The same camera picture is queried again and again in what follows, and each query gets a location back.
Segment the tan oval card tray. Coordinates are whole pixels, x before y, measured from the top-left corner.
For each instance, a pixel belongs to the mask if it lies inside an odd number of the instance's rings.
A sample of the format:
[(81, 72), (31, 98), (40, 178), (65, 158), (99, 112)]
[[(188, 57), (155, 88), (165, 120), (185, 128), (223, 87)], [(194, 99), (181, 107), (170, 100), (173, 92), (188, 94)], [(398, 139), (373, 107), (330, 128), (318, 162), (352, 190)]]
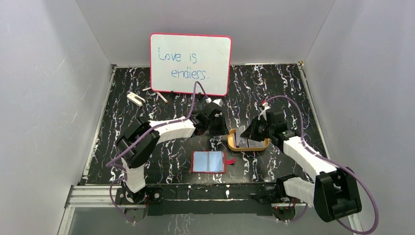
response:
[(235, 152), (259, 152), (264, 151), (268, 145), (270, 144), (270, 139), (265, 139), (261, 142), (260, 147), (237, 147), (236, 146), (236, 137), (235, 137), (236, 129), (231, 129), (229, 134), (227, 135), (227, 143), (230, 150)]

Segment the red leather card holder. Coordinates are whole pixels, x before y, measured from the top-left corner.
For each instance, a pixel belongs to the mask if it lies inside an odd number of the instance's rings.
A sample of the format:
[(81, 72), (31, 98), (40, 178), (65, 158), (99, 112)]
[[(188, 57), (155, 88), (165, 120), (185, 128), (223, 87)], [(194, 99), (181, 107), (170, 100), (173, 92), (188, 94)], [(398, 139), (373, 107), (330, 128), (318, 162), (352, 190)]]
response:
[(236, 158), (227, 159), (222, 151), (194, 151), (191, 156), (191, 173), (225, 174), (228, 165)]

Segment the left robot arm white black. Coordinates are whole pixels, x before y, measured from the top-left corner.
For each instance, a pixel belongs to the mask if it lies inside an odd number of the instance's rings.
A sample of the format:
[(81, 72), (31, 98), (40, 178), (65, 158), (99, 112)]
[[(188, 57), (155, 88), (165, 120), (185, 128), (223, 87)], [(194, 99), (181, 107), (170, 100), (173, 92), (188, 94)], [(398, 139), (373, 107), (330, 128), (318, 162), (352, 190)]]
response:
[(208, 102), (201, 110), (192, 111), (189, 117), (164, 121), (134, 121), (117, 139), (122, 167), (126, 172), (124, 180), (127, 197), (135, 204), (146, 198), (144, 164), (149, 160), (155, 147), (173, 139), (187, 139), (201, 136), (205, 132), (213, 136), (229, 134), (222, 112), (223, 101)]

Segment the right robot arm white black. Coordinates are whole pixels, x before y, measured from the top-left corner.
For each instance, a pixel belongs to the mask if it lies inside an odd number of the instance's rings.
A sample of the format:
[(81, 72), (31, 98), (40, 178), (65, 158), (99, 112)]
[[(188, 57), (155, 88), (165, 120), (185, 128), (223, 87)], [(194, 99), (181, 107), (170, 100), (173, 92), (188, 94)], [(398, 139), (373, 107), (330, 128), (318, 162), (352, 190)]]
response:
[(314, 207), (324, 222), (362, 210), (356, 180), (347, 172), (310, 153), (300, 134), (289, 129), (283, 112), (265, 111), (255, 117), (241, 137), (253, 141), (269, 139), (310, 176), (311, 182), (291, 174), (277, 179), (276, 198), (287, 203), (297, 198)]

